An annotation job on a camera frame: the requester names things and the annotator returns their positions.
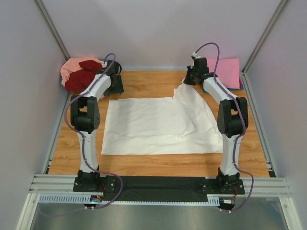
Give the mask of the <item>salmon pink t-shirt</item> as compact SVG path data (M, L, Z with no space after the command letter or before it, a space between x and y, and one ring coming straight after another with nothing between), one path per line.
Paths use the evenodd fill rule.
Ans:
M60 74L62 77L63 85L69 79L69 76L72 72L75 72L81 69L81 67L79 66L79 63L85 60L94 60L96 62L100 61L99 59L95 57L70 58L60 69Z

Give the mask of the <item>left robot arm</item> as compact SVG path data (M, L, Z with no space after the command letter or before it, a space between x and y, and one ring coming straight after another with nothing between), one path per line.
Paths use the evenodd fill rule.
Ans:
M96 132L100 125L98 101L102 96L124 92L121 65L112 60L94 72L94 79L79 96L71 97L71 126L80 142L81 165L73 191L103 193L105 179L100 176L96 158Z

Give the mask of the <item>grey laundry basket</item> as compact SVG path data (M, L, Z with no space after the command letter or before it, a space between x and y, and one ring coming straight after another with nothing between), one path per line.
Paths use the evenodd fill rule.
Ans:
M59 87L64 90L66 93L71 93L70 91L67 91L65 86L62 84L62 77L59 77Z

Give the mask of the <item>aluminium front rail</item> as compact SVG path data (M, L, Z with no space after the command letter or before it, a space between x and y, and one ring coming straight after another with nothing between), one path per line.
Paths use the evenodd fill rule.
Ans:
M29 193L71 194L75 175L36 174L32 180ZM252 188L252 197L286 197L292 196L286 179L278 177L242 178L247 196Z

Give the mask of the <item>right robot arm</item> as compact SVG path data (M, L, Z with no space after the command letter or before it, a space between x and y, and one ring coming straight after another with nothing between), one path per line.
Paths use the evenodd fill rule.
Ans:
M192 60L193 64L187 66L184 83L201 86L218 103L216 123L223 139L223 156L218 174L203 185L204 191L242 195L245 191L236 162L240 142L248 127L247 100L231 93L215 72L209 72L207 58L193 54Z

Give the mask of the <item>folded blue t-shirt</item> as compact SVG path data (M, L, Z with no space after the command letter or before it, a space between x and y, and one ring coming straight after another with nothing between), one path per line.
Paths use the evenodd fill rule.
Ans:
M243 90L244 89L243 83L241 81L239 82L239 86L240 87L238 89L228 88L228 90L230 90L230 91L237 91L237 90Z

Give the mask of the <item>dark red t-shirt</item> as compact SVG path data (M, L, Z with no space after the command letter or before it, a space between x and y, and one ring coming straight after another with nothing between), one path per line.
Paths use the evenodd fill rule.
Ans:
M80 70L72 72L64 86L67 92L82 92L94 80L96 73L103 69L100 61L85 60L79 63Z

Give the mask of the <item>white t-shirt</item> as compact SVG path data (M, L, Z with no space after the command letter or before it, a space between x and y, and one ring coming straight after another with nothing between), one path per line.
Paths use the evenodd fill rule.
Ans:
M179 85L172 97L109 101L103 155L208 154L222 148L210 107L189 85Z

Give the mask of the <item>aluminium frame rail right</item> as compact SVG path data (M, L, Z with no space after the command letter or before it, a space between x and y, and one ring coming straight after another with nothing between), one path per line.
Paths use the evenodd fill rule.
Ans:
M267 170L268 170L269 176L275 178L276 174L275 174L273 163L272 163L272 160L271 160L268 144L267 144L265 135L263 133L263 129L262 129L262 126L261 126L259 116L257 114L255 100L253 98L252 91L251 91L251 88L249 86L247 76L243 72L241 72L241 74L240 74L240 80L243 84L244 90L245 90L247 98L248 98L249 106L250 106L250 109L251 109L251 113L252 113L252 116L253 116L254 124L255 124L255 127L256 127L256 130L257 130L257 134L258 134L258 137L259 137L259 140L260 140L260 145L261 145L262 152L263 152L263 155L264 155L264 158L265 158L265 162L266 162L266 165L267 165Z

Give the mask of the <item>folded pink t-shirt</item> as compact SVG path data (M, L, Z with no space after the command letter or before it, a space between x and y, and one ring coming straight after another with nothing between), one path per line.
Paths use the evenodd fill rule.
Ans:
M216 75L227 88L238 88L240 79L239 58L220 59L218 61Z

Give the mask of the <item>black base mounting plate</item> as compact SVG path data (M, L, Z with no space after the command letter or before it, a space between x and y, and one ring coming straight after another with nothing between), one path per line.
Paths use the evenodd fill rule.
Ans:
M105 176L102 200L127 202L205 202L207 195L243 195L242 180L222 185L204 177Z

